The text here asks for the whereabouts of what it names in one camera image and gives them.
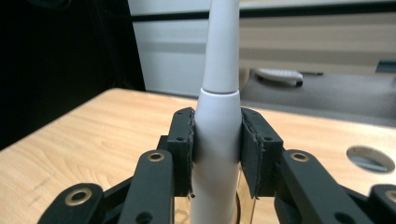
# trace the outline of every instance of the white panel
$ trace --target white panel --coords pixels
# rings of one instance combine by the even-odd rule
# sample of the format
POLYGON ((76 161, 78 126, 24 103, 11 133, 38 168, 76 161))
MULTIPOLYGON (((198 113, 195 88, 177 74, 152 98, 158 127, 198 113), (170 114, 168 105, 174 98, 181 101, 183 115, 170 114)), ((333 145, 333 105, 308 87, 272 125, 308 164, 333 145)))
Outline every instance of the white panel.
POLYGON ((211 0, 128 0, 132 15, 208 11, 211 0))
POLYGON ((204 74, 207 21, 135 22, 148 91, 197 96, 204 74))

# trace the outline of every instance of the circular hole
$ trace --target circular hole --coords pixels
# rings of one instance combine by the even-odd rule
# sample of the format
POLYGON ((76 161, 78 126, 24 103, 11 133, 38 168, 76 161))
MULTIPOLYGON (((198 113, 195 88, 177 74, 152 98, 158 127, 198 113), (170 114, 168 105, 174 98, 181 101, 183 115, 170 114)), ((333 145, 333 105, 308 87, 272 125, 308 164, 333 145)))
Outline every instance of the circular hole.
POLYGON ((305 156, 303 153, 294 152, 290 156, 295 161, 309 161, 309 157, 305 156))
POLYGON ((83 199, 85 196, 87 196, 86 192, 78 192, 78 193, 76 193, 75 195, 72 196, 72 200, 73 201, 78 201, 78 200, 83 199))
POLYGON ((141 212, 135 219, 137 224, 149 224, 152 221, 152 214, 150 212, 141 212))
POLYGON ((165 158, 165 156, 159 152, 154 152, 148 155, 149 161, 161 161, 163 158, 165 158))
POLYGON ((69 206, 76 206, 87 202, 92 196, 92 191, 88 188, 75 189, 65 198, 65 203, 69 206))
POLYGON ((349 215, 347 215, 345 213, 336 213, 335 218, 337 219, 337 221, 339 221, 340 223, 343 223, 343 224, 354 224, 355 223, 355 220, 353 220, 352 217, 350 217, 349 215))
POLYGON ((390 173, 395 169, 395 162, 375 148, 354 146, 346 151, 346 155, 350 161, 364 170, 390 173))

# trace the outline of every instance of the white device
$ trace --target white device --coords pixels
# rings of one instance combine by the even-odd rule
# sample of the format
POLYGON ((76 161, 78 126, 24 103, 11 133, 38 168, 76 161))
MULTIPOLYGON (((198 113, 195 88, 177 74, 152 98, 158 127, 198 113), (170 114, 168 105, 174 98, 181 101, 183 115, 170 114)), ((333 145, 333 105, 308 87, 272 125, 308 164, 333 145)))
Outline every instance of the white device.
POLYGON ((205 71, 195 112, 191 224, 229 224, 238 180, 239 1, 213 0, 205 71))
POLYGON ((297 87, 303 86, 303 74, 294 70, 257 68, 254 73, 259 79, 266 78, 273 81, 295 81, 297 87))

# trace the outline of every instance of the screw hole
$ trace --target screw hole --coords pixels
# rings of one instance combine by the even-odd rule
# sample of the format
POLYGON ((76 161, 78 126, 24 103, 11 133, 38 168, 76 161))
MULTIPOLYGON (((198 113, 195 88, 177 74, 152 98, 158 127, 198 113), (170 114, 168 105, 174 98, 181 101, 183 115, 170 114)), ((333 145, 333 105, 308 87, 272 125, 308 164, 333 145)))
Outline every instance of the screw hole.
POLYGON ((135 219, 137 224, 149 224, 152 221, 152 214, 150 212, 141 212, 135 219))
POLYGON ((299 152, 294 152, 291 153, 291 158, 294 159, 295 161, 309 161, 309 157, 307 157, 305 154, 303 153, 299 153, 299 152))
POLYGON ((92 196, 92 191, 88 188, 75 189, 67 194, 64 202, 69 206, 76 206, 87 202, 92 196))
POLYGON ((335 213, 335 218, 343 224, 355 224, 355 220, 345 213, 335 213))
POLYGON ((154 152, 148 155, 148 160, 149 161, 161 161, 165 158, 165 156, 162 153, 154 152))

